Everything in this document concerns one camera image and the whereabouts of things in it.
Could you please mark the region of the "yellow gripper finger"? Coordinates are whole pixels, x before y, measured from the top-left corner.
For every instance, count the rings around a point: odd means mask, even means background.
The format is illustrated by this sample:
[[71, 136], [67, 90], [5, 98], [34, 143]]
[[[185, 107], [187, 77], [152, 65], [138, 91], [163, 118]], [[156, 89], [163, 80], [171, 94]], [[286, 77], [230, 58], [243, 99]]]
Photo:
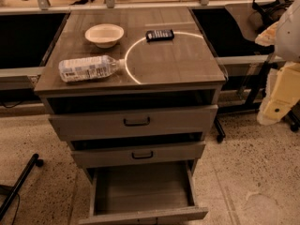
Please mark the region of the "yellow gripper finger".
[[280, 69], [271, 68], [265, 91], [257, 121], [268, 126], [279, 122], [300, 100], [300, 64], [286, 62]]
[[268, 26], [255, 38], [255, 43], [264, 47], [274, 45], [276, 43], [277, 28], [278, 22]]

